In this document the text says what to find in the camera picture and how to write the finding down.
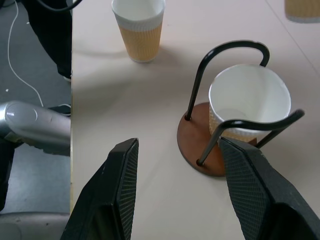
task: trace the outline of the leg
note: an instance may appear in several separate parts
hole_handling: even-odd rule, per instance
[[[67,6],[66,0],[42,0],[49,6],[60,9]],[[29,22],[41,45],[57,65],[58,73],[71,76],[72,17],[67,13],[46,10],[36,0],[22,0],[28,12]]]

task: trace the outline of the wire handle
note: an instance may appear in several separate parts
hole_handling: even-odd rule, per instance
[[[227,49],[233,49],[233,48],[253,48],[253,49],[260,50],[263,54],[263,59],[260,63],[260,66],[265,67],[269,62],[270,52],[269,52],[268,48],[264,44],[257,42],[257,41],[237,40],[237,41],[229,41],[229,42],[223,43],[219,46],[216,46],[214,49],[209,51],[204,56],[204,58],[202,59],[200,65],[198,67],[198,70],[197,70],[196,76],[195,76],[195,80],[194,80],[194,84],[193,84],[193,89],[192,89],[192,93],[191,93],[191,98],[190,98],[188,110],[187,110],[186,115],[184,116],[185,120],[190,121],[190,119],[191,119],[191,113],[192,113],[192,110],[194,109],[194,106],[195,106],[195,102],[196,102],[198,90],[200,87],[201,79],[202,79],[202,76],[204,75],[204,72],[206,70],[208,63],[219,53],[221,53]]]
[[[203,151],[201,157],[196,161],[198,166],[203,166],[205,163],[206,158],[208,157],[211,150],[216,145],[218,139],[220,138],[221,134],[226,129],[233,129],[233,128],[240,128],[240,129],[250,129],[250,130],[257,130],[257,131],[271,131],[267,136],[265,136],[260,142],[256,144],[256,148],[261,148],[266,145],[270,140],[276,137],[279,133],[289,127],[291,124],[298,121],[305,115],[305,112],[302,109],[297,109],[295,112],[291,113],[286,118],[270,123],[261,123],[255,121],[247,121],[241,119],[234,119],[234,120],[227,120],[218,125],[218,127],[214,130],[208,145],[206,146],[205,150]]]

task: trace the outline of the gray carpet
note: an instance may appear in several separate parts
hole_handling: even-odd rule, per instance
[[[31,26],[28,14],[18,3],[19,15],[10,40],[10,60],[15,72],[35,87],[45,107],[71,102],[71,86],[57,72]],[[37,94],[11,71],[7,59],[7,44],[16,6],[0,9],[0,103],[19,100],[40,105]],[[16,149],[7,203],[3,213],[69,212],[70,158],[43,153],[22,145]]]

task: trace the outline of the white table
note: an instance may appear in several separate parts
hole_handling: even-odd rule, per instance
[[[288,22],[279,0],[167,0],[162,26],[158,57],[138,64],[127,56],[111,1],[84,0],[74,10],[71,207],[109,151],[137,137],[133,240],[244,239],[225,178],[190,167],[176,134],[203,56],[249,39],[269,47],[268,67],[285,81],[292,110],[306,111],[262,151],[320,216],[320,24]],[[253,49],[221,53],[204,73],[197,102],[208,101],[221,70],[261,59]]]

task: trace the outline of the wooden coaster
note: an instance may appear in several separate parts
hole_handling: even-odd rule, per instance
[[[182,116],[176,138],[180,152],[184,159],[197,171],[208,176],[222,177],[226,175],[225,164],[218,144],[214,146],[203,166],[198,166],[196,161],[201,157],[209,143],[209,102],[195,105],[191,120],[185,120],[186,113]]]

